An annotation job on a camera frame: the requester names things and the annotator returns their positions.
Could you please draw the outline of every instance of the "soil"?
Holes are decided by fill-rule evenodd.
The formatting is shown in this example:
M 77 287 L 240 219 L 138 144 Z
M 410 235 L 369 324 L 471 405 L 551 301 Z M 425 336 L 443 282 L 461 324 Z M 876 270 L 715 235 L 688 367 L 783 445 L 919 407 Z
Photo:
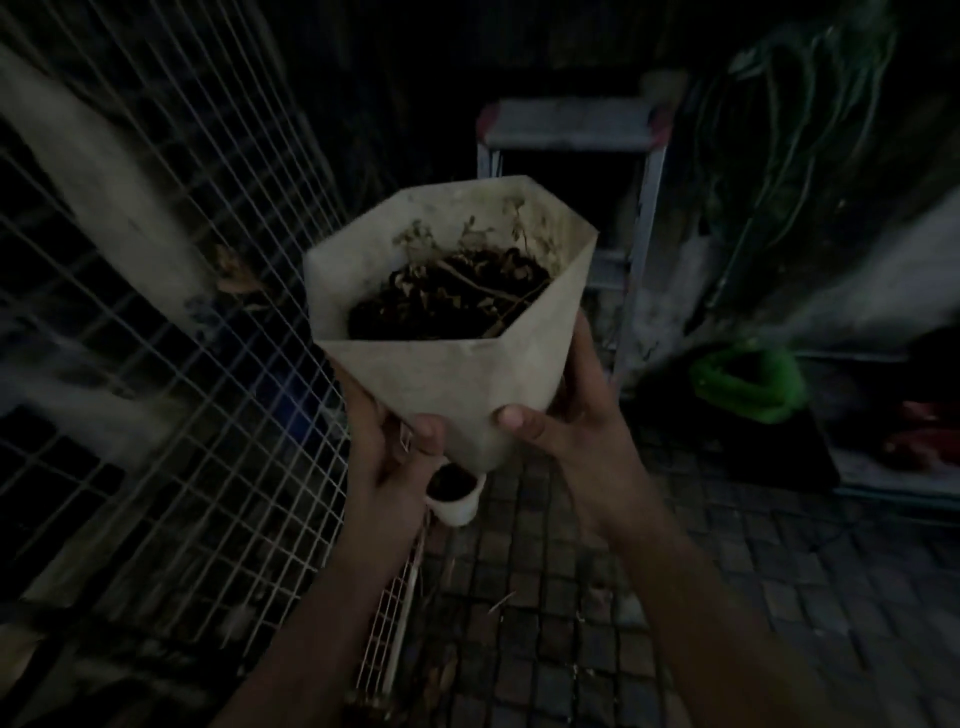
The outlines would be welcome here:
M 426 494 L 434 500 L 450 502 L 468 496 L 476 484 L 477 479 L 473 475 L 449 463 L 434 474 L 426 487 Z
M 351 310 L 348 335 L 367 341 L 493 338 L 549 283 L 546 270 L 518 248 L 411 263 Z

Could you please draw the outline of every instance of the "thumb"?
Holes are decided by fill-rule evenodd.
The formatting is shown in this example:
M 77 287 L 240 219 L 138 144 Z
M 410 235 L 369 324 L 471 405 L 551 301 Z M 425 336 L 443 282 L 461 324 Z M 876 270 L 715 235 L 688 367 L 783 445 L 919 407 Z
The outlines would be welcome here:
M 503 429 L 554 457 L 561 457 L 570 448 L 569 425 L 536 409 L 508 404 L 496 413 L 496 421 Z
M 390 479 L 403 488 L 425 494 L 430 478 L 449 462 L 444 457 L 446 423 L 436 415 L 417 415 L 414 432 L 416 434 L 406 460 Z

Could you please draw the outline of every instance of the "metal ladder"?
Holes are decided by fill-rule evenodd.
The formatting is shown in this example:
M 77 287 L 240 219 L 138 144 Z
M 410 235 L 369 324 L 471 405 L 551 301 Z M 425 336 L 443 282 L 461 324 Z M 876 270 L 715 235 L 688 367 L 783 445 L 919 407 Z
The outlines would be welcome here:
M 657 212 L 672 114 L 642 98 L 501 99 L 477 118 L 477 179 L 500 177 L 503 152 L 612 152 L 644 155 L 633 245 L 593 253 L 587 288 L 624 293 L 612 381 L 617 394 L 634 348 L 636 299 Z

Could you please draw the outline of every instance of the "green bag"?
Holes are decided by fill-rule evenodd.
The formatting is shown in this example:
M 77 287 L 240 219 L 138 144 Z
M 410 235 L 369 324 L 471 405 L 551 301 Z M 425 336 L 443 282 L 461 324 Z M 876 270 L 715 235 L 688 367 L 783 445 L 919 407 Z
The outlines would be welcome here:
M 690 382 L 701 400 L 765 425 L 784 422 L 806 405 L 804 378 L 793 354 L 753 342 L 697 359 Z

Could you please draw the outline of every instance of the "person's left hand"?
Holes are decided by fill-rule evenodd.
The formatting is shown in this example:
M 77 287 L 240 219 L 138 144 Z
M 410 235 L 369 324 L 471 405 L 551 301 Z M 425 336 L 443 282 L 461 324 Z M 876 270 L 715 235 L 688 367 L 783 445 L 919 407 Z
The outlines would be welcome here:
M 399 422 L 343 368 L 334 364 L 334 370 L 350 432 L 347 506 L 334 556 L 382 588 L 399 572 L 423 524 L 426 487 L 446 462 L 446 424 L 437 415 L 417 415 L 410 451 L 400 464 L 398 442 L 389 442 L 398 437 Z

